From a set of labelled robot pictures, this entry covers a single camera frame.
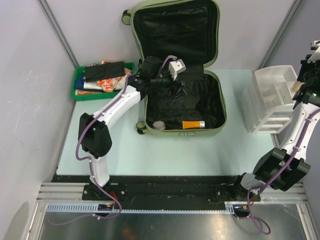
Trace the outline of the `orange yellow tube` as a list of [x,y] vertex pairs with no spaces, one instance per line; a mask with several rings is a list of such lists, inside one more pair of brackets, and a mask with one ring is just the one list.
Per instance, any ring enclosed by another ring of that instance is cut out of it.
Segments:
[[184,130],[186,129],[199,129],[199,128],[205,128],[206,123],[203,120],[197,120],[197,121],[182,121],[182,128]]

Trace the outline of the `olive green hard-shell suitcase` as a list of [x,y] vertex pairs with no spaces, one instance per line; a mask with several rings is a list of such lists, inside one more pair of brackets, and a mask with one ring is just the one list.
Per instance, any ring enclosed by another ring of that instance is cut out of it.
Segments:
[[[176,56],[186,70],[178,74],[187,95],[172,100],[171,87],[155,90],[142,101],[144,119],[136,124],[139,134],[154,136],[216,135],[227,121],[221,83],[207,70],[218,57],[220,10],[212,0],[147,0],[122,14],[130,25],[140,54],[139,70],[147,57],[164,61]],[[163,121],[165,130],[153,129]],[[205,121],[205,128],[183,129],[183,121]]]

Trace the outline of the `black cloth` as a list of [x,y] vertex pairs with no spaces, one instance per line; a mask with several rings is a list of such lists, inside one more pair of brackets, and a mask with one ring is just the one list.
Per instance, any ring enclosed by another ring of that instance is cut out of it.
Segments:
[[106,64],[93,64],[84,69],[84,80],[96,82],[112,79],[125,75],[125,63],[123,61],[109,62]]

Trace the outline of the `floral tulip print cloth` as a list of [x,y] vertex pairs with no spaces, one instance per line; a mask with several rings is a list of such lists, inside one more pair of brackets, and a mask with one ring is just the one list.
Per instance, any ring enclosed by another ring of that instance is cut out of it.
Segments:
[[104,80],[98,80],[96,83],[103,88],[103,92],[111,93],[121,90],[124,87],[124,82],[127,76],[129,76],[132,71],[124,67],[125,75],[118,76],[114,78],[108,78]]

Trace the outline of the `white cloth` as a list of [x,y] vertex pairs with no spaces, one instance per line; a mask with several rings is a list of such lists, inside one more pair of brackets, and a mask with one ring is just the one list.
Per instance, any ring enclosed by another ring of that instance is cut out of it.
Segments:
[[86,90],[86,91],[104,91],[103,88],[101,86],[99,86],[97,84],[96,81],[92,81],[92,82],[84,82],[83,83],[83,88]]

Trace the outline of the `orange rabbit print cloth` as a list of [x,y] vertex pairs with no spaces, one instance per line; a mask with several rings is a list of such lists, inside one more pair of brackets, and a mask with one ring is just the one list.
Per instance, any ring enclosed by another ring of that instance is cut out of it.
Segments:
[[75,95],[76,96],[86,96],[86,95],[101,95],[104,92],[102,91],[87,91],[87,90],[80,90],[80,89],[76,89],[75,90]]

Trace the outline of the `navy blue cloth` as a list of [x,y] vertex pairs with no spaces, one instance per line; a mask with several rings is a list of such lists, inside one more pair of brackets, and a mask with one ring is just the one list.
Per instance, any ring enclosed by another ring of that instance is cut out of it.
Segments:
[[85,83],[85,73],[81,73],[77,79],[75,80],[74,82],[74,88],[76,90],[81,90],[83,91],[84,90],[84,83]]

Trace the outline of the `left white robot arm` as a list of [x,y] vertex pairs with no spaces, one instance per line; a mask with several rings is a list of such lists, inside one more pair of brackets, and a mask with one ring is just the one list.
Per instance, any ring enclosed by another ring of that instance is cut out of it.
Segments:
[[178,75],[185,70],[183,60],[174,55],[168,55],[165,60],[148,56],[137,73],[126,76],[123,89],[109,103],[94,114],[80,116],[75,157],[89,162],[90,180],[95,184],[93,194],[98,199],[105,200],[111,193],[106,158],[113,144],[111,127],[155,90],[175,86]]

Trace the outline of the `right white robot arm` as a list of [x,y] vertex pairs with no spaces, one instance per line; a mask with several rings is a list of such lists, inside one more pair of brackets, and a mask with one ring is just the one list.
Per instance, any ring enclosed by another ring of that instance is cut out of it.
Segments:
[[320,121],[320,61],[307,55],[297,81],[302,85],[292,98],[292,121],[282,143],[262,156],[252,173],[239,177],[239,183],[230,188],[235,200],[242,201],[249,193],[261,194],[268,187],[285,192],[309,172],[307,147]]

